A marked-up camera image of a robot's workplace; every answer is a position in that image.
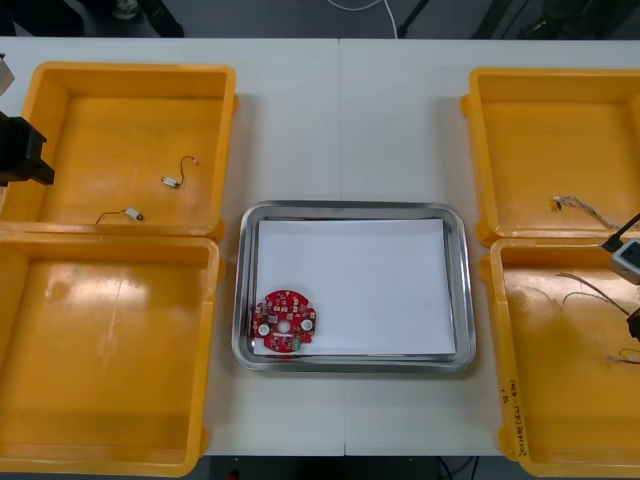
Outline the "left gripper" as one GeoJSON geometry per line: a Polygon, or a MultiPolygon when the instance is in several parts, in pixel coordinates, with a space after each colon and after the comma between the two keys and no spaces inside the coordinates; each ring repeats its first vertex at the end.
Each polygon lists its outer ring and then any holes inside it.
{"type": "Polygon", "coordinates": [[[32,161],[31,179],[52,185],[55,171],[43,161],[43,146],[47,139],[37,129],[32,128],[21,117],[1,116],[1,183],[26,181],[30,178],[31,167],[27,158],[30,138],[32,161]]]}

